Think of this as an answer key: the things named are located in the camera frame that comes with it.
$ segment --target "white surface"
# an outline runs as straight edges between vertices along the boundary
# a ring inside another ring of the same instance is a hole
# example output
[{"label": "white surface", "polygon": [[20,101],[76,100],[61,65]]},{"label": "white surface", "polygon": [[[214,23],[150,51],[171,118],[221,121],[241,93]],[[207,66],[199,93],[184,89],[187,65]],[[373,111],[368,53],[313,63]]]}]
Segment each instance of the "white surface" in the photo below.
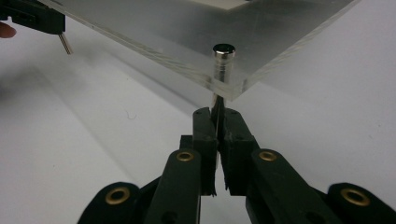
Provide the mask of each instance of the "white surface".
[{"label": "white surface", "polygon": [[[363,186],[396,208],[396,2],[361,1],[228,107],[312,186]],[[1,223],[76,223],[107,184],[161,174],[211,93],[67,21],[0,39]],[[139,67],[151,70],[145,76]],[[242,198],[204,198],[202,223],[248,223]]]}]

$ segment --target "finger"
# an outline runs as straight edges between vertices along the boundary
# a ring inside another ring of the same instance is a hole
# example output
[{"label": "finger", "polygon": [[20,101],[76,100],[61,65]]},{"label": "finger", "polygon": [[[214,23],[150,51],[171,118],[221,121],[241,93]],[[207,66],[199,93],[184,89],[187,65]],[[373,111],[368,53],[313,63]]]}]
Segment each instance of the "finger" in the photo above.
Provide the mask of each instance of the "finger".
[{"label": "finger", "polygon": [[11,38],[17,33],[17,31],[10,27],[8,24],[0,22],[0,37],[1,38]]}]

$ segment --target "brass insert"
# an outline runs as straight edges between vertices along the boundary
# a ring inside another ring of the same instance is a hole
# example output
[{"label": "brass insert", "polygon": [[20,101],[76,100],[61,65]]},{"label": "brass insert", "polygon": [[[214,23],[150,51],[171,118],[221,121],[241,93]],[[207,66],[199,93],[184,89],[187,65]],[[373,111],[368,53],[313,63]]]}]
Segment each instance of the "brass insert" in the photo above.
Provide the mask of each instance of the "brass insert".
[{"label": "brass insert", "polygon": [[357,189],[342,189],[341,195],[349,203],[356,204],[357,206],[367,206],[370,204],[370,199]]},{"label": "brass insert", "polygon": [[106,203],[116,205],[125,202],[131,196],[130,191],[125,187],[114,188],[106,195]]},{"label": "brass insert", "polygon": [[180,152],[177,154],[176,158],[179,161],[192,161],[192,159],[194,159],[194,155],[190,152]]},{"label": "brass insert", "polygon": [[260,158],[264,161],[274,161],[276,160],[276,154],[270,151],[264,151],[259,154]]}]

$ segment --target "metal rod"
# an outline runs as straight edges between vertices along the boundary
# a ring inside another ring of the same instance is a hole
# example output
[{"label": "metal rod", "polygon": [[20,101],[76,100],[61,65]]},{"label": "metal rod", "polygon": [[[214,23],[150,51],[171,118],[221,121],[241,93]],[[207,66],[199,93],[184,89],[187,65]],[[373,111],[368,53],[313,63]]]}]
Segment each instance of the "metal rod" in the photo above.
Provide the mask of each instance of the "metal rod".
[{"label": "metal rod", "polygon": [[62,41],[62,44],[64,45],[64,49],[66,50],[67,54],[72,54],[73,50],[72,47],[69,45],[69,42],[66,39],[66,36],[64,35],[64,33],[62,33],[61,35],[59,35],[59,38]]}]

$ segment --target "metal standoff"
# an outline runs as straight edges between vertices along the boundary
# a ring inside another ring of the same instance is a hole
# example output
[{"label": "metal standoff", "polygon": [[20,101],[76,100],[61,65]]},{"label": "metal standoff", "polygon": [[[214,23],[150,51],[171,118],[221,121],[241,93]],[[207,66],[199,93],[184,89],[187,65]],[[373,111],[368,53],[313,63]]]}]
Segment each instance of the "metal standoff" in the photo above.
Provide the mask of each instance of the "metal standoff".
[{"label": "metal standoff", "polygon": [[[231,70],[233,70],[233,57],[235,56],[235,47],[229,44],[217,44],[213,47],[215,56],[214,79],[227,83],[230,79]],[[212,102],[212,121],[216,127],[217,137],[222,138],[222,126],[224,119],[225,100],[213,94]]]}]

